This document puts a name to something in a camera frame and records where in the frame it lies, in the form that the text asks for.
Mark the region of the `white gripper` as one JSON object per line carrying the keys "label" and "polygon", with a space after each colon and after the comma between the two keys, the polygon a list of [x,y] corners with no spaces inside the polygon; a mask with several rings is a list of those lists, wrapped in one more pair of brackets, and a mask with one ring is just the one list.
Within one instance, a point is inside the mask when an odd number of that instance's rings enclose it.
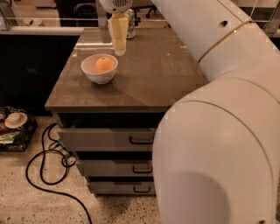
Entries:
{"label": "white gripper", "polygon": [[132,6],[133,0],[99,0],[99,3],[107,13],[113,14],[108,20],[108,30],[115,54],[123,56],[126,53],[128,33],[128,18],[124,12]]}

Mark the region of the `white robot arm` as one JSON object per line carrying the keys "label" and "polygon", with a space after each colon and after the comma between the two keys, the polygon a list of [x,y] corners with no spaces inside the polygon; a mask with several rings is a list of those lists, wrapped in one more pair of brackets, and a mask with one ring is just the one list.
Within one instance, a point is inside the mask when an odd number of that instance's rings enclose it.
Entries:
{"label": "white robot arm", "polygon": [[232,0],[152,0],[208,83],[157,127],[162,224],[277,224],[279,51]]}

